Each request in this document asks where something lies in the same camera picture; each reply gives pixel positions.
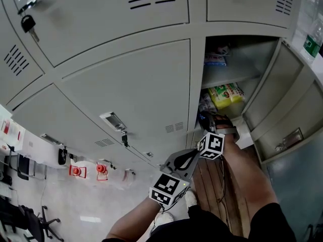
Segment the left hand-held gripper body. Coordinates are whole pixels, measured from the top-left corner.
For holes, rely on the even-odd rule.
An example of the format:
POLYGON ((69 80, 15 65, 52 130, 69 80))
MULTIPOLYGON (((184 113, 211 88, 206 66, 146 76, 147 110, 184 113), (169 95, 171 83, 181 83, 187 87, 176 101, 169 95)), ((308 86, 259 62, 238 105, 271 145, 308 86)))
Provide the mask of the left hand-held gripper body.
POLYGON ((158 170, 149 188, 149 198, 162 205, 163 209, 174 206, 191 187, 191 180, 181 179, 158 170))

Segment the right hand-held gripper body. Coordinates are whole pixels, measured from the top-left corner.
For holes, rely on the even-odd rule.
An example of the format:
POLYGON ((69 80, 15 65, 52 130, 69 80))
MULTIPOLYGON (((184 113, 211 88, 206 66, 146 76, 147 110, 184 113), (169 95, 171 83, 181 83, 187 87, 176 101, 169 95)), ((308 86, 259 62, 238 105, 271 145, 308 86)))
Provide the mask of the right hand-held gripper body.
MULTIPOLYGON (((200 113, 198 121, 201 126, 201 115, 209 113, 200 113)), ((233 137, 234 143, 239 140, 237 128, 232 124, 226 115, 217 115, 217 132, 207 132, 203 128, 203 137, 198 143, 198 151, 201 158, 214 160, 223 154, 225 138, 227 135, 233 137)))

